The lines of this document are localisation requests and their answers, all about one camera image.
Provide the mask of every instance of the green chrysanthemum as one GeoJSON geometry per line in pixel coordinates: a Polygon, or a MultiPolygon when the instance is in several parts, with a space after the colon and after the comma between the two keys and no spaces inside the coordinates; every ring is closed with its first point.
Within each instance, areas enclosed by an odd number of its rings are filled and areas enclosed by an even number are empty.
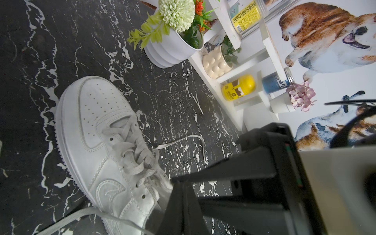
{"type": "Polygon", "coordinates": [[[163,21],[178,33],[191,27],[194,19],[193,0],[159,0],[159,11],[163,21]]]}

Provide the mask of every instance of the black marble floor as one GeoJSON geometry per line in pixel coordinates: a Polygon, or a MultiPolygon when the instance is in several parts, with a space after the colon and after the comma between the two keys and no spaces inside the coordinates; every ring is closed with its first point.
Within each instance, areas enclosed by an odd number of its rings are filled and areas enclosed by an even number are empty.
{"type": "MultiPolygon", "coordinates": [[[[33,235],[90,203],[58,154],[54,112],[75,80],[109,79],[129,100],[150,147],[190,134],[198,139],[161,151],[167,175],[200,170],[236,153],[238,132],[188,61],[160,69],[126,43],[153,11],[136,0],[3,0],[0,14],[0,234],[33,235]]],[[[228,184],[194,185],[198,195],[226,195],[228,184]]],[[[212,234],[236,234],[207,219],[212,234]]],[[[56,234],[101,234],[87,216],[56,234]]]]}

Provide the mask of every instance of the white sneaker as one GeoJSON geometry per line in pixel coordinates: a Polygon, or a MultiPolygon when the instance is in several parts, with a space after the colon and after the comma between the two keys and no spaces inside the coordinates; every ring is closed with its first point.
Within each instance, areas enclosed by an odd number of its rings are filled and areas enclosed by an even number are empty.
{"type": "Polygon", "coordinates": [[[154,209],[165,210],[172,185],[158,165],[159,153],[154,157],[147,148],[135,113],[112,83],[88,76],[71,84],[57,106],[55,128],[72,178],[101,210],[76,217],[96,213],[108,234],[140,235],[134,227],[145,229],[154,209]]]}

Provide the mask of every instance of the artificial flower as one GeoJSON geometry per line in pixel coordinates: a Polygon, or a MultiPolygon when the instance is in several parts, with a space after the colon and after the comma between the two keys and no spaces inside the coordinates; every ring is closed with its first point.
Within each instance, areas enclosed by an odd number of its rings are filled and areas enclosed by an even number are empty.
{"type": "Polygon", "coordinates": [[[159,0],[159,11],[163,21],[181,33],[192,25],[195,4],[191,0],[159,0]]]}
{"type": "Polygon", "coordinates": [[[201,27],[201,25],[199,25],[199,24],[198,24],[198,26],[199,26],[199,31],[200,31],[201,33],[205,31],[205,27],[204,27],[204,26],[201,27]]]}
{"type": "Polygon", "coordinates": [[[202,16],[202,11],[204,10],[204,6],[202,5],[203,2],[204,0],[196,0],[195,12],[199,16],[202,16]]]}
{"type": "Polygon", "coordinates": [[[291,103],[294,108],[300,107],[303,112],[308,112],[314,104],[311,98],[316,95],[315,91],[309,87],[309,82],[305,81],[301,84],[291,84],[286,92],[290,94],[291,103]]]}

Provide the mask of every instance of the sneaker sole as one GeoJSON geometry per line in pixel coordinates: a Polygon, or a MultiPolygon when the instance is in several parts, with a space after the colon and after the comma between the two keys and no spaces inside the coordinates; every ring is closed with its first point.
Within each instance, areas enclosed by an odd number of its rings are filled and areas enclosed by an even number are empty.
{"type": "MultiPolygon", "coordinates": [[[[87,76],[87,77],[84,77],[84,78],[88,79],[88,78],[94,78],[94,77],[98,77],[98,76],[87,76]]],[[[86,188],[82,185],[82,183],[80,181],[80,177],[76,174],[77,170],[74,167],[74,164],[72,163],[72,161],[70,160],[71,157],[68,154],[68,150],[66,148],[65,139],[64,139],[64,131],[63,131],[63,121],[62,121],[62,109],[63,109],[62,103],[63,103],[63,100],[64,100],[65,93],[68,89],[69,89],[69,87],[67,89],[65,89],[65,91],[63,92],[61,98],[59,99],[59,103],[56,107],[55,137],[56,137],[56,142],[57,142],[57,146],[58,146],[58,151],[59,151],[60,157],[63,160],[64,164],[67,166],[67,171],[68,171],[69,175],[72,177],[73,182],[82,191],[82,193],[89,199],[91,204],[94,207],[98,208],[96,203],[95,203],[95,199],[92,198],[90,196],[90,194],[85,192],[86,188]]],[[[112,233],[109,233],[109,230],[107,229],[108,226],[107,226],[106,221],[104,219],[102,219],[102,222],[105,226],[107,234],[112,235],[112,233]]]]}

